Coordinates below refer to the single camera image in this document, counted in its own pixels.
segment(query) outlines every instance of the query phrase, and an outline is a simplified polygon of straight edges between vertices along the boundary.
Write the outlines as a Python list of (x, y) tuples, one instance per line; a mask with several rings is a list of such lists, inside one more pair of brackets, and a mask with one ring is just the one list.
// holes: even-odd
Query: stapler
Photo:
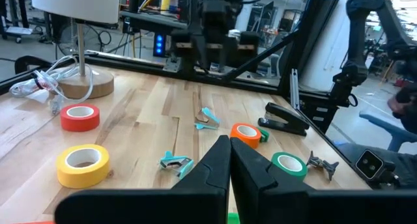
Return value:
[(211, 113), (209, 108), (204, 107), (198, 112), (197, 116), (195, 116), (194, 124), (197, 130), (203, 128), (217, 130), (217, 128), (219, 128), (220, 120)]
[(186, 156), (173, 156), (170, 151), (165, 152), (165, 156), (161, 158), (160, 165), (163, 169), (172, 169), (175, 176), (180, 179), (184, 178), (193, 168), (194, 161)]
[(258, 120), (259, 126), (301, 136), (307, 135), (306, 130), (308, 130), (310, 125), (296, 113), (274, 103), (268, 103), (265, 106), (265, 110), (265, 117), (261, 117)]

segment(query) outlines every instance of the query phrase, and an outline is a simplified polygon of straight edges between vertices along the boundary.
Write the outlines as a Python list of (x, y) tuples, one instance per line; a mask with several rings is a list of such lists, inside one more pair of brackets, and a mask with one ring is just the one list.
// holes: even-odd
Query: red tape roll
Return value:
[(61, 126), (70, 132), (86, 132), (100, 124), (100, 111), (91, 104), (73, 104), (61, 110)]

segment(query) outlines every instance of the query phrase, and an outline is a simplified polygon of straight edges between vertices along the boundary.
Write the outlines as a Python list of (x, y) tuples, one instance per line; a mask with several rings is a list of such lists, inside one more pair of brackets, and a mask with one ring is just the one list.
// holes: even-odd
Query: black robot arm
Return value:
[(383, 47), (388, 57), (406, 61), (406, 72), (417, 77), (415, 61), (416, 43), (403, 31), (390, 0), (348, 0), (347, 15), (351, 21), (347, 62), (341, 73), (333, 77), (334, 86), (330, 97), (340, 102), (348, 102), (352, 88), (361, 85), (367, 77), (364, 60), (365, 25), (370, 12), (376, 12), (386, 34), (387, 43)]

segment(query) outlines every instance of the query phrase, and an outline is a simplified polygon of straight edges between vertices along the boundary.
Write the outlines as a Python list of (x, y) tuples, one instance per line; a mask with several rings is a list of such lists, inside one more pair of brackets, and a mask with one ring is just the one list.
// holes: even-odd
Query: wooden tabletop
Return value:
[[(198, 162), (234, 123), (257, 125), (268, 102), (290, 108), (279, 96), (106, 70), (115, 76), (115, 91), (87, 101), (100, 109), (101, 121), (89, 132), (62, 130), (59, 117), (49, 111), (46, 91), (27, 98), (0, 96), (0, 223), (53, 220), (59, 201), (76, 191), (57, 180), (55, 160), (68, 147), (95, 143), (109, 151), (111, 173), (94, 188), (170, 188), (178, 178), (159, 170), (165, 151)], [(194, 116), (202, 107), (221, 120), (218, 130), (196, 130)], [(285, 151), (307, 161), (313, 150), (322, 159), (340, 162), (333, 181), (310, 168), (305, 183), (316, 189), (369, 189), (313, 128), (306, 137), (266, 130), (270, 139), (257, 151), (269, 160)], [(236, 211), (231, 193), (229, 212)]]

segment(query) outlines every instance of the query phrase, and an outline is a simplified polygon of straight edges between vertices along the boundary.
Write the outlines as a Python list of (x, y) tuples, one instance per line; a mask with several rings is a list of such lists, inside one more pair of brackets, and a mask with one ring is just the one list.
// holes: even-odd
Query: blue chair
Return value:
[(367, 119), (370, 123), (383, 128), (392, 135), (392, 140), (390, 146), (388, 147), (388, 150), (392, 152), (398, 152), (403, 143), (417, 142), (417, 135), (406, 131), (402, 123), (397, 119), (369, 111), (359, 112), (359, 117)]

